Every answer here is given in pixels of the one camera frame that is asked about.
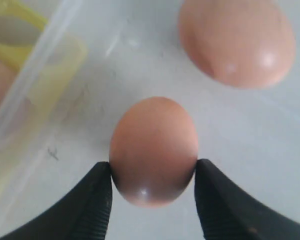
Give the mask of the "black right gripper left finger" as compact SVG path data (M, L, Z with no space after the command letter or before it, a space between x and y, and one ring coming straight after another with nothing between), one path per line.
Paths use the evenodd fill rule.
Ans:
M104 240L113 190L108 162L98 162L62 199L3 240Z

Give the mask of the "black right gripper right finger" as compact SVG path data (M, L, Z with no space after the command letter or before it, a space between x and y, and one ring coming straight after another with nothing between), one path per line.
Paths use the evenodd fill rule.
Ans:
M300 240L300 224L231 181L210 160L195 168L194 198L206 240Z

